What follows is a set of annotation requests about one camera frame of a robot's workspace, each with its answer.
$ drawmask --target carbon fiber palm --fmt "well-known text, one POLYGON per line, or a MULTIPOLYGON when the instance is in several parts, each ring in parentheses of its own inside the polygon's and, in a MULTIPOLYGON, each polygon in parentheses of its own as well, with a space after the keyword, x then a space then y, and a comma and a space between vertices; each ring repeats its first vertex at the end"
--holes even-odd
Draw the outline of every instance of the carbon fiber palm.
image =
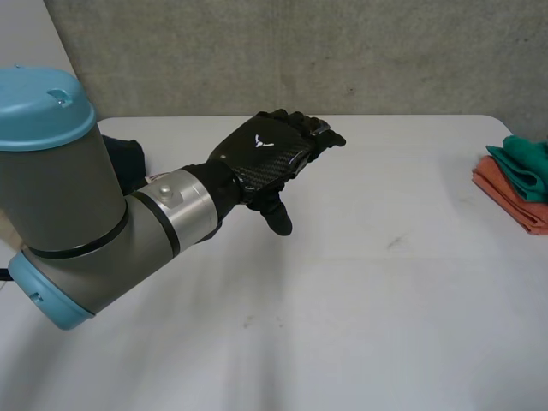
POLYGON ((315 148, 314 140, 303 138, 288 124, 255 116, 217 146, 210 159, 232 169, 241 186, 242 203, 247 204, 259 190, 295 177, 315 148))

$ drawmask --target black cable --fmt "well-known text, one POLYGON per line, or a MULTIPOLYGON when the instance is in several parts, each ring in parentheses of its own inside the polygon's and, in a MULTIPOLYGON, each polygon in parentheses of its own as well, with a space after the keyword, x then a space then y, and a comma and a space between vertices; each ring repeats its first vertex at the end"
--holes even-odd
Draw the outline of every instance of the black cable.
POLYGON ((7 268, 0 268, 0 281, 14 281, 7 268))

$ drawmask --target green towel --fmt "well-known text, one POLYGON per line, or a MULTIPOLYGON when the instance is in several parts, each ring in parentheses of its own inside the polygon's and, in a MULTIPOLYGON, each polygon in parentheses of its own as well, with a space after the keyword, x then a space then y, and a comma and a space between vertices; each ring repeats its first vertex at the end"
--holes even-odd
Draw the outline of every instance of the green towel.
POLYGON ((548 146, 511 135, 503 148, 488 146, 514 190, 525 201, 548 202, 548 146))

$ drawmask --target black band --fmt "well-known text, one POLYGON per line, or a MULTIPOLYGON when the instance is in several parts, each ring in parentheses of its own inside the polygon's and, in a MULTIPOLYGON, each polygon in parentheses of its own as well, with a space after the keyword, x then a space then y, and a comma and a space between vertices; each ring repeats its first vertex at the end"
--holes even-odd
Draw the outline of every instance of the black band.
POLYGON ((173 258, 179 255, 179 253, 181 252, 181 243, 179 243, 179 237, 177 237, 177 233, 175 232, 173 225, 171 224, 167 216, 164 214, 160 206, 156 204, 156 202, 153 199, 151 199, 148 195, 142 193, 141 191, 134 191, 130 195, 132 197, 135 197, 141 203, 143 203, 145 207, 148 208, 152 214, 154 214, 154 217, 156 217, 156 219, 160 222, 160 224, 162 224, 165 234, 167 235, 168 240, 170 241, 171 251, 173 252, 173 258))
POLYGON ((126 227, 126 224, 128 223, 128 221, 129 221, 129 211, 128 211, 128 205, 126 204, 126 210, 123 213, 123 216, 120 222, 111 231, 109 231, 102 237, 98 238, 97 240, 88 242, 87 244, 84 244, 83 246, 70 248, 69 250, 44 251, 44 250, 37 250, 36 248, 32 248, 32 247, 29 247, 28 249, 34 255, 37 255, 43 259, 73 259, 75 257, 80 257, 81 255, 90 253, 92 251, 95 251, 107 245, 109 242, 111 242, 112 240, 118 237, 118 235, 126 227))

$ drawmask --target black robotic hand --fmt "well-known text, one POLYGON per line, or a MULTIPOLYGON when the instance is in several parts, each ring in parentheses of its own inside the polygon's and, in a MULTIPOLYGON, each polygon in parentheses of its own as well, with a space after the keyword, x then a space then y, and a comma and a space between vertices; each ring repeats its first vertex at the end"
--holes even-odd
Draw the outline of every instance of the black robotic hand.
POLYGON ((244 122, 209 159, 230 167, 241 188, 241 203, 260 211, 275 233, 289 235, 292 223, 280 200, 284 184, 325 149, 345 144, 323 120, 278 110, 244 122))

